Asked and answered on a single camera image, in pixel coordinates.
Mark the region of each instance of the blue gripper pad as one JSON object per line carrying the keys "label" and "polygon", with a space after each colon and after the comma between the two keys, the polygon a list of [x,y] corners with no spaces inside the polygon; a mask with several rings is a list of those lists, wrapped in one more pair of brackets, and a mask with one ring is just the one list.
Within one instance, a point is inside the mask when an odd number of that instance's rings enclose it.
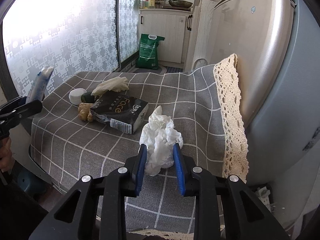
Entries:
{"label": "blue gripper pad", "polygon": [[185,187],[184,173],[181,165],[181,158],[183,157],[182,157],[182,154],[180,153],[180,147],[179,147],[179,144],[176,143],[173,146],[174,166],[176,168],[176,173],[177,173],[178,188],[181,195],[184,196],[186,192],[186,187]]}
{"label": "blue gripper pad", "polygon": [[147,147],[145,144],[142,144],[140,146],[138,157],[140,157],[140,162],[138,166],[137,176],[136,176],[136,188],[135,188],[135,194],[139,196],[142,183],[143,183],[143,175],[144,175],[144,166],[147,161]]}

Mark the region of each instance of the hand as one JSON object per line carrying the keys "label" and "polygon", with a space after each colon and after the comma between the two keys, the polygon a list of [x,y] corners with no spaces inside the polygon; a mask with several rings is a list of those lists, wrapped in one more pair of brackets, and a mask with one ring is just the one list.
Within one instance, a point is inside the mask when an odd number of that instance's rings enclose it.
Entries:
{"label": "hand", "polygon": [[2,172],[12,169],[14,165],[14,158],[10,150],[10,137],[1,140],[2,147],[0,148],[0,169]]}

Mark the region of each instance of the white plastic bottle cap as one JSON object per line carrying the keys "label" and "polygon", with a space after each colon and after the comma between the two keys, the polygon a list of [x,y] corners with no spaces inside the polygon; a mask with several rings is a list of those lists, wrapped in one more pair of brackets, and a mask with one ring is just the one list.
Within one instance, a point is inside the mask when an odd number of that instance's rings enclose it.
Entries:
{"label": "white plastic bottle cap", "polygon": [[69,93],[70,103],[72,103],[73,105],[81,104],[81,96],[86,92],[87,90],[85,90],[84,88],[76,88],[71,90]]}

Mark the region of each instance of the patterned glass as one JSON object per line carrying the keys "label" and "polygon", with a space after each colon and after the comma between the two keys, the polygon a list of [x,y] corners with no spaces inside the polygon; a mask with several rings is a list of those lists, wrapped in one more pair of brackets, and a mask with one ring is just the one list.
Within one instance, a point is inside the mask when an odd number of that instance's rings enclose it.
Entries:
{"label": "patterned glass", "polygon": [[16,0],[3,21],[7,63],[19,95],[46,65],[52,92],[79,71],[118,67],[115,0]]}
{"label": "patterned glass", "polygon": [[139,50],[138,13],[140,0],[119,0],[121,62]]}

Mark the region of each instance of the crumpled white tissue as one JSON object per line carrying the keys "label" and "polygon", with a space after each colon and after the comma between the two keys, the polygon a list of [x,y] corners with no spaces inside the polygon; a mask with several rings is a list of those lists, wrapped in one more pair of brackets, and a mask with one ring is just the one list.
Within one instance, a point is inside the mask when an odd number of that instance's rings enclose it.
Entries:
{"label": "crumpled white tissue", "polygon": [[128,79],[126,77],[115,77],[99,84],[91,93],[92,96],[102,96],[107,90],[120,92],[122,90],[129,90],[128,85],[125,84]]}
{"label": "crumpled white tissue", "polygon": [[162,107],[158,106],[149,117],[149,122],[143,127],[140,145],[147,146],[147,163],[145,174],[155,176],[161,168],[173,165],[173,145],[183,146],[180,132],[174,129],[170,116],[162,115]]}

